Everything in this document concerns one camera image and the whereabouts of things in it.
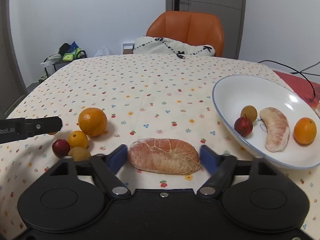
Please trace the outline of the green-brown fruit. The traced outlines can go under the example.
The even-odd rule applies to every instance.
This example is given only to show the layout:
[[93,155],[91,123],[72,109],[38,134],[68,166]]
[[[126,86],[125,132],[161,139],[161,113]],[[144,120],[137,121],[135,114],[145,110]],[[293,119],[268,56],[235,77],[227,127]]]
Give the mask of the green-brown fruit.
[[248,118],[253,123],[257,119],[258,113],[255,107],[248,105],[242,109],[240,116]]

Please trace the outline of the orange leather chair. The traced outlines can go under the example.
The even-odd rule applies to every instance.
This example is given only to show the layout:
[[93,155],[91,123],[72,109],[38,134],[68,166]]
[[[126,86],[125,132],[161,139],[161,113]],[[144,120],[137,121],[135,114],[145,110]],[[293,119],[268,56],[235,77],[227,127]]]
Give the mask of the orange leather chair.
[[211,45],[218,57],[222,56],[225,45],[220,19],[200,12],[164,12],[150,25],[146,35],[166,37],[192,46]]

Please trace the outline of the red crabapple with stem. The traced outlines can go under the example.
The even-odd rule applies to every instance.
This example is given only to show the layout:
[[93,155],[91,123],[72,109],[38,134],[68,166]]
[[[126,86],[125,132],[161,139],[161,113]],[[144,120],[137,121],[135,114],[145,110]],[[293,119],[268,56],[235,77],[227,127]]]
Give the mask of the red crabapple with stem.
[[252,121],[246,116],[243,115],[239,117],[234,123],[234,129],[242,136],[247,137],[253,131],[253,123]]

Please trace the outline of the white black-patterned cushion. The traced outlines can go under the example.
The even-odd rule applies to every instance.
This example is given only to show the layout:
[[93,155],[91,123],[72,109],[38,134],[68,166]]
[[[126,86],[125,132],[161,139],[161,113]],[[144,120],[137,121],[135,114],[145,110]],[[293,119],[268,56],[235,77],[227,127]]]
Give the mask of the white black-patterned cushion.
[[135,40],[133,54],[175,54],[180,59],[185,55],[215,56],[211,45],[192,46],[166,37],[142,36]]

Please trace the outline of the brown-green kiwi fruit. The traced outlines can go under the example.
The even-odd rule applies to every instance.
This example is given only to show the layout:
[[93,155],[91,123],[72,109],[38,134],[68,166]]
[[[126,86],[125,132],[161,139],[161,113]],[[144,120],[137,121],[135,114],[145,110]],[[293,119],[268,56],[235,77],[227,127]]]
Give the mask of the brown-green kiwi fruit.
[[74,147],[68,152],[68,156],[72,157],[74,161],[87,161],[91,158],[90,152],[83,147]]

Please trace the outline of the white plate blue rim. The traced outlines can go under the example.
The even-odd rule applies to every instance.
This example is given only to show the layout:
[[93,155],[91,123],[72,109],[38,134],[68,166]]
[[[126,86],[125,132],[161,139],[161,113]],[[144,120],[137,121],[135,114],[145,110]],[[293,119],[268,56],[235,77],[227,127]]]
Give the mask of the white plate blue rim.
[[319,166],[319,137],[306,146],[289,137],[283,151],[270,152],[265,147],[267,129],[261,119],[254,122],[252,133],[245,138],[234,129],[236,119],[248,105],[255,107],[257,111],[266,107],[280,110],[286,116],[291,130],[301,118],[310,118],[319,125],[318,115],[291,90],[261,77],[233,75],[217,81],[212,99],[225,127],[251,155],[264,157],[281,168],[302,170]]

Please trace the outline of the black metal shelf rack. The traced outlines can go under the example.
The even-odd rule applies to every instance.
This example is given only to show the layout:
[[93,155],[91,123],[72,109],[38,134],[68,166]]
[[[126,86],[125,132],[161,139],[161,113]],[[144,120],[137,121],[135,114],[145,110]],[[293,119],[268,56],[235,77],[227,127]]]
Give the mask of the black metal shelf rack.
[[42,63],[40,63],[40,66],[44,69],[46,77],[49,77],[50,74],[48,72],[48,69],[50,67],[52,67],[53,71],[56,72],[59,68],[61,68],[60,65],[66,66],[74,60],[85,58],[87,58],[87,53],[84,50],[77,48],[71,53],[65,53],[63,55],[57,53],[54,55],[50,55]]

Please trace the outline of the white framed board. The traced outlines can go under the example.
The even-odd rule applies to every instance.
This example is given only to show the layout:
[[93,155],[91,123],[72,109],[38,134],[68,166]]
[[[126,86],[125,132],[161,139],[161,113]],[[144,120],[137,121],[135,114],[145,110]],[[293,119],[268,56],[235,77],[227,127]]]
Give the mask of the white framed board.
[[134,43],[122,43],[121,51],[123,55],[133,54]]

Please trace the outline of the grey door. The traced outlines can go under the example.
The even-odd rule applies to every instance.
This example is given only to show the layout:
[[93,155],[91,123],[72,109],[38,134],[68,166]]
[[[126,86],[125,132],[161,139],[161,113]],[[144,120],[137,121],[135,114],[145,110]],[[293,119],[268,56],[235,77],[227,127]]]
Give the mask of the grey door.
[[[222,24],[225,46],[223,57],[238,59],[244,27],[246,0],[180,1],[180,11],[216,15]],[[174,0],[166,0],[166,10],[174,10]]]

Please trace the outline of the red orange cat tablecloth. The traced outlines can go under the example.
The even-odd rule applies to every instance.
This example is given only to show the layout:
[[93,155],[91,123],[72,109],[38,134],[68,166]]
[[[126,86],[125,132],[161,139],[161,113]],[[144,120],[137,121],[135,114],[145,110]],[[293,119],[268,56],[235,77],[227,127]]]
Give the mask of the red orange cat tablecloth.
[[274,72],[287,83],[319,116],[319,83],[308,81],[302,77],[294,76],[285,72]]

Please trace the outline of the peeled pomelo segment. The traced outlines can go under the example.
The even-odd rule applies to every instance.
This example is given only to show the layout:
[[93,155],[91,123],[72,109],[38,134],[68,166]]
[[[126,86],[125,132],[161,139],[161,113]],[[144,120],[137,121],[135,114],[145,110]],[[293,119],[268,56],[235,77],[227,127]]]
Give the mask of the peeled pomelo segment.
[[130,163],[138,170],[173,175],[190,175],[202,165],[197,150],[180,139],[145,138],[128,150]]
[[266,107],[260,111],[260,118],[267,128],[265,148],[270,152],[283,151],[290,137],[286,116],[274,107]]

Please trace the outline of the large orange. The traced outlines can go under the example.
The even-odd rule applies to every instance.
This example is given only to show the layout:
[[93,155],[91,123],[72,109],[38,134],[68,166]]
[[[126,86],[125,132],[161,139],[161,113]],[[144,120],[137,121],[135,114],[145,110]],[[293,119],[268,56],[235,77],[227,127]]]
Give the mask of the large orange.
[[312,119],[301,118],[297,121],[293,130],[293,137],[296,142],[301,145],[309,145],[315,140],[316,135],[317,126]]
[[97,137],[104,133],[107,127],[107,116],[99,108],[86,108],[78,116],[80,129],[90,137]]

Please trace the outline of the white plastic bag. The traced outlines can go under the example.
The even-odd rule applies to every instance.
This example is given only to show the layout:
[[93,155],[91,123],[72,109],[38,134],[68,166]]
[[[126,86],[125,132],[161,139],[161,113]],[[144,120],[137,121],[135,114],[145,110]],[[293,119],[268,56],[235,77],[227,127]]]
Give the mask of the white plastic bag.
[[110,50],[107,46],[102,46],[94,55],[94,57],[110,56]]

